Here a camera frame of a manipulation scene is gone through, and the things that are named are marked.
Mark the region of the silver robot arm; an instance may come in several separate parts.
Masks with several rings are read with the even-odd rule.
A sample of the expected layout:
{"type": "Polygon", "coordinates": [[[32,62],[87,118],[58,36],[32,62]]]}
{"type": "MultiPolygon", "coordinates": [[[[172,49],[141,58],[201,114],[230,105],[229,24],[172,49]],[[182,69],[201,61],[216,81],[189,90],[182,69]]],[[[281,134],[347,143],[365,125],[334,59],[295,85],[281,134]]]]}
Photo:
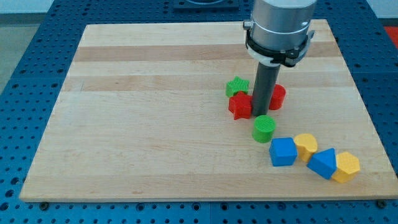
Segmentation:
{"type": "Polygon", "coordinates": [[[307,38],[316,0],[254,0],[243,29],[261,47],[292,50],[307,38]]]}

